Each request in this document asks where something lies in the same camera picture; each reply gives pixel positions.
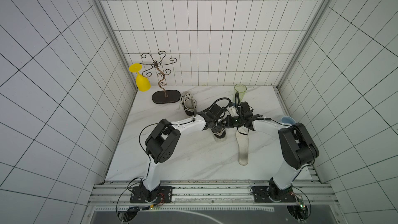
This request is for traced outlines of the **white insole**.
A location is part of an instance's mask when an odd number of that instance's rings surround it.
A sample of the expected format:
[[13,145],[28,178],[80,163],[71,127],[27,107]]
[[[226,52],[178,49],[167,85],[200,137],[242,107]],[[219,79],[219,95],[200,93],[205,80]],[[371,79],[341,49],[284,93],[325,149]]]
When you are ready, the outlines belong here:
[[238,144],[238,162],[242,166],[246,166],[249,161],[249,137],[248,133],[237,129],[236,140]]

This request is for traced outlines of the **black white sneaker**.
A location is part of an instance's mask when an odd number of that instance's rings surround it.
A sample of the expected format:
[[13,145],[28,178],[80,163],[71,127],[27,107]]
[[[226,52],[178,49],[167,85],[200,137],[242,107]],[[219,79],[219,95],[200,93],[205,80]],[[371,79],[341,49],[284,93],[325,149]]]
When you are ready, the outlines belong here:
[[226,140],[226,131],[224,128],[221,128],[218,132],[212,130],[214,139],[216,142],[224,142]]
[[181,95],[181,104],[184,112],[188,116],[193,116],[197,112],[197,101],[189,91],[186,91]]

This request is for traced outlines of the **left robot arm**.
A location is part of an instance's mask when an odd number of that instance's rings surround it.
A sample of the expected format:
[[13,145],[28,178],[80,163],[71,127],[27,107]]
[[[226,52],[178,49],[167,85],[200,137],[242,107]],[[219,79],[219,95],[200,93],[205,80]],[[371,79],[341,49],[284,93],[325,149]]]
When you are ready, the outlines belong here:
[[221,122],[226,118],[228,108],[231,106],[230,102],[223,107],[213,102],[203,111],[194,112],[190,118],[174,122],[162,119],[157,123],[145,140],[145,152],[150,164],[145,179],[140,183],[142,198],[147,202],[153,202],[157,198],[160,193],[160,179],[156,166],[172,156],[182,135],[187,136],[197,131],[210,130],[217,142],[223,141],[226,136],[226,127]]

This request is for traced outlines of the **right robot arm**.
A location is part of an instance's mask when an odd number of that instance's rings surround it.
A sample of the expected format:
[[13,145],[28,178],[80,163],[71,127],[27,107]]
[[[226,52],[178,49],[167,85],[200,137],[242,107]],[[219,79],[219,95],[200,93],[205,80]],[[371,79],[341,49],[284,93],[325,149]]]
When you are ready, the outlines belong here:
[[311,165],[319,156],[319,150],[301,123],[283,123],[262,115],[254,115],[247,102],[230,103],[227,115],[221,125],[224,128],[236,128],[238,143],[238,162],[248,164],[249,131],[261,132],[279,138],[284,162],[278,172],[269,180],[265,194],[272,202],[284,201],[293,195],[293,181],[306,166]]

